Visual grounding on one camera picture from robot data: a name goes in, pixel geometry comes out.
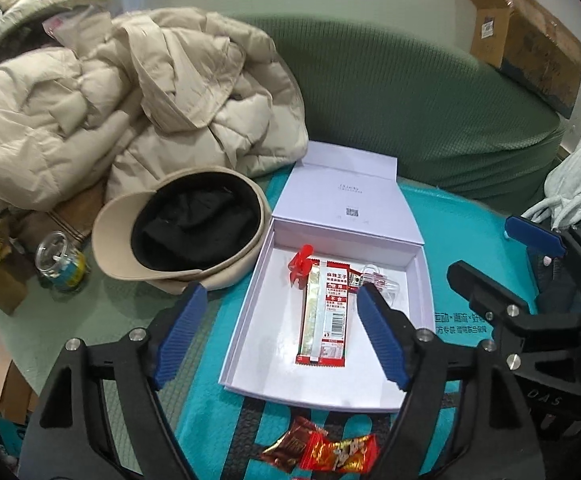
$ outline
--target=open white box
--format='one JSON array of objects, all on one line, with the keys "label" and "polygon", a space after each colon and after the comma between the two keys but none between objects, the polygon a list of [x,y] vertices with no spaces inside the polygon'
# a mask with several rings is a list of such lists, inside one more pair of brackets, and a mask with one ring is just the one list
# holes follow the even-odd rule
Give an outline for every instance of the open white box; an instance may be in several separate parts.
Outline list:
[{"label": "open white box", "polygon": [[283,189],[226,353],[219,383],[273,402],[345,412],[395,412],[405,394],[386,380],[349,301],[344,367],[295,363],[302,290],[288,263],[304,244],[315,258],[361,270],[372,263],[400,291],[392,305],[434,330],[423,239],[397,186],[397,159],[310,142]]}]

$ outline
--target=jacket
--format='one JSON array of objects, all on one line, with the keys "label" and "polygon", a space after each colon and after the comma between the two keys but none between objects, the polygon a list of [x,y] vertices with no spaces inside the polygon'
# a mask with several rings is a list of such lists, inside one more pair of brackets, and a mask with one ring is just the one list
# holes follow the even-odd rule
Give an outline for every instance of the jacket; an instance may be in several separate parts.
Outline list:
[{"label": "jacket", "polygon": [[107,200],[174,171],[259,176],[307,147],[296,82],[263,31],[214,12],[85,12],[0,65],[0,199],[49,210],[109,173]]}]

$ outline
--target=small pink object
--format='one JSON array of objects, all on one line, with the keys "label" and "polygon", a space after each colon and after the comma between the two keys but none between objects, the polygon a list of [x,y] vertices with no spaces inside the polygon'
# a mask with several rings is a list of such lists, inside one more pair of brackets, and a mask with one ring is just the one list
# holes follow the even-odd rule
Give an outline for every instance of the small pink object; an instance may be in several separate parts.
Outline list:
[{"label": "small pink object", "polygon": [[299,288],[304,288],[308,279],[308,273],[313,267],[312,260],[309,257],[313,254],[312,245],[304,245],[288,264],[290,271],[290,286],[299,280]]}]

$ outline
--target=blue gripper pad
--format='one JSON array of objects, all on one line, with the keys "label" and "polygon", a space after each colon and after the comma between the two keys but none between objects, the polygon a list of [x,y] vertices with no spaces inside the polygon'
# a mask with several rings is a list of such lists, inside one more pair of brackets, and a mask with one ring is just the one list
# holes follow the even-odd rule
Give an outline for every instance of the blue gripper pad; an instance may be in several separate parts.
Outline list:
[{"label": "blue gripper pad", "polygon": [[510,238],[551,258],[566,254],[560,235],[520,216],[509,216],[504,229]]},{"label": "blue gripper pad", "polygon": [[401,344],[382,314],[381,306],[364,286],[357,292],[357,312],[384,369],[385,378],[397,383],[400,390],[407,391],[412,378],[405,368]]},{"label": "blue gripper pad", "polygon": [[[157,365],[153,380],[160,390],[168,381],[174,379],[179,371],[190,342],[197,332],[202,317],[208,306],[208,295],[206,289],[201,285],[196,285],[192,295],[186,295],[178,300],[187,302],[181,314],[175,320],[170,332],[164,338],[157,350]],[[181,304],[175,304],[173,308],[181,307]]]}]

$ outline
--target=teal mat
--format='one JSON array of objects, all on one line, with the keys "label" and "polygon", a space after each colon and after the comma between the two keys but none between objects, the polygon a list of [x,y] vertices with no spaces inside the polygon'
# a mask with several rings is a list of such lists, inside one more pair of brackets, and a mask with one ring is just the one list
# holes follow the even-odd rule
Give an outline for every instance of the teal mat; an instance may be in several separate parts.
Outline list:
[{"label": "teal mat", "polygon": [[[288,171],[273,176],[267,196],[274,207]],[[525,247],[503,238],[504,218],[437,189],[400,183],[425,241],[437,333],[447,342],[476,345],[490,337],[487,325],[473,316],[467,302],[450,290],[446,269],[465,260],[534,305],[536,290],[526,263]],[[291,418],[304,415],[325,425],[334,438],[371,430],[387,434],[394,415],[353,415],[291,408],[250,399],[218,384],[250,276],[232,287],[222,301],[212,332],[190,387],[175,435],[200,480],[282,480],[290,476],[255,460],[288,428]],[[456,389],[448,384],[446,391]],[[430,470],[451,429],[454,409],[442,409],[423,470]],[[291,476],[310,476],[295,469]]]}]

